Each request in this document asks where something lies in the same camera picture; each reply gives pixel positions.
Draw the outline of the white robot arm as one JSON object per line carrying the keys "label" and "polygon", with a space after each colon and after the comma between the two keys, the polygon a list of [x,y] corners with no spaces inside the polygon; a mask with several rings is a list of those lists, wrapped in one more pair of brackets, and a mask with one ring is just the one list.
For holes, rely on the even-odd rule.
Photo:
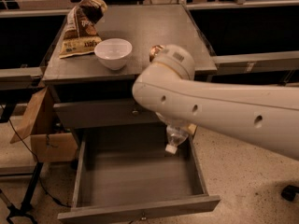
{"label": "white robot arm", "polygon": [[192,55],[167,45],[136,79],[132,93],[162,121],[211,131],[299,160],[299,90],[199,82]]}

